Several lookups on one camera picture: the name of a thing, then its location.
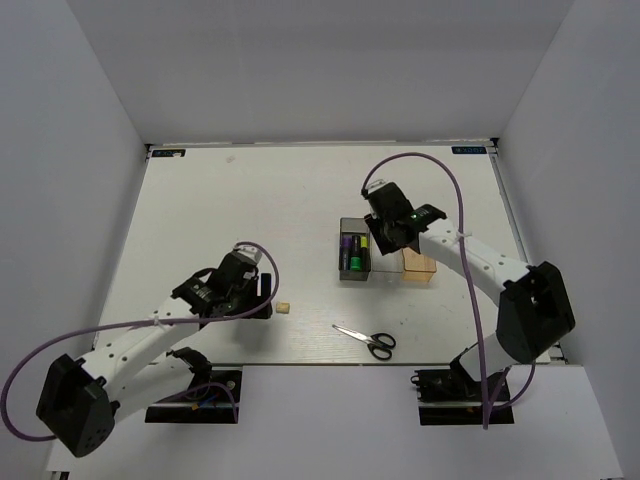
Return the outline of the yellow highlighter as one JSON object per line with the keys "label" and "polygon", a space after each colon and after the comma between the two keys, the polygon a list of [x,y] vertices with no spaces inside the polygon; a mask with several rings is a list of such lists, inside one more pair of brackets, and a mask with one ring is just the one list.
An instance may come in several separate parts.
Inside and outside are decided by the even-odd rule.
{"label": "yellow highlighter", "polygon": [[362,263],[366,263],[369,260],[369,241],[365,235],[360,237],[360,258]]}

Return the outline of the tan eraser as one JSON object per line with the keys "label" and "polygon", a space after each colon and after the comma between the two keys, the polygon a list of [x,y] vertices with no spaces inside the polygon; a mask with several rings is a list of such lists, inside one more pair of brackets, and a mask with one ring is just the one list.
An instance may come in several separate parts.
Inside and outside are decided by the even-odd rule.
{"label": "tan eraser", "polygon": [[276,304],[276,312],[281,314],[288,314],[290,312],[290,304],[287,302],[278,302]]}

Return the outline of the green highlighter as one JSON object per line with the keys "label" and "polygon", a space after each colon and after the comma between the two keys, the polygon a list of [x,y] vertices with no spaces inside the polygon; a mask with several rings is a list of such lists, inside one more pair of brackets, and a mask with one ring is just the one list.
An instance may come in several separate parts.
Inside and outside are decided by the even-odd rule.
{"label": "green highlighter", "polygon": [[353,235],[351,237],[349,268],[351,271],[362,270],[362,253],[361,243],[362,237],[360,235]]}

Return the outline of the purple highlighter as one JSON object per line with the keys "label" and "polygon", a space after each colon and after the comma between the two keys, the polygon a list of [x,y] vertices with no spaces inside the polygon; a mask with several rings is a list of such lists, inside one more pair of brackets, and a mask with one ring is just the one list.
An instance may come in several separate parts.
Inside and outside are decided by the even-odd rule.
{"label": "purple highlighter", "polygon": [[348,271],[350,269],[350,252],[351,252],[351,237],[342,236],[340,240],[339,248],[339,270]]}

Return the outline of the black handled scissors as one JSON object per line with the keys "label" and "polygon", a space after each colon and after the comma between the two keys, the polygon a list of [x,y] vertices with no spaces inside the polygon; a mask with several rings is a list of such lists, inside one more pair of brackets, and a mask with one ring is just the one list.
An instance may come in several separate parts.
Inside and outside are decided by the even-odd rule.
{"label": "black handled scissors", "polygon": [[392,358],[393,350],[397,345],[395,338],[388,333],[379,332],[366,335],[338,325],[333,325],[332,328],[346,336],[364,343],[370,354],[379,361],[389,361]]}

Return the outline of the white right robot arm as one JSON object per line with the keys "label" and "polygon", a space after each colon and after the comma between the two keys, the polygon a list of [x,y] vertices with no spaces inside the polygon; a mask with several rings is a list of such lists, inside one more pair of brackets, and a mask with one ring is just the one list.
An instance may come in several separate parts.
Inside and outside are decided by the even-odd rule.
{"label": "white right robot arm", "polygon": [[413,207],[393,182],[376,181],[363,197],[371,208],[365,222],[381,254],[409,248],[460,276],[470,273],[473,286],[498,308],[496,330],[484,345],[473,345],[450,363],[459,396],[477,397],[488,385],[487,374],[532,363],[575,328],[563,277],[553,264],[529,265],[462,236],[443,211],[429,204]]}

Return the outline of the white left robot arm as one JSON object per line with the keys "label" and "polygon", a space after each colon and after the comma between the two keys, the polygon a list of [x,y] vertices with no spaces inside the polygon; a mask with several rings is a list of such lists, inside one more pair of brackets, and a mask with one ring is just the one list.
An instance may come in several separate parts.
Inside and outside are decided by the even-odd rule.
{"label": "white left robot arm", "polygon": [[76,458],[99,448],[116,424],[173,398],[199,399],[216,381],[212,363],[187,341],[211,323],[266,318],[278,273],[262,274],[266,251],[240,242],[216,268],[197,271],[175,287],[148,321],[103,347],[50,365],[37,417]]}

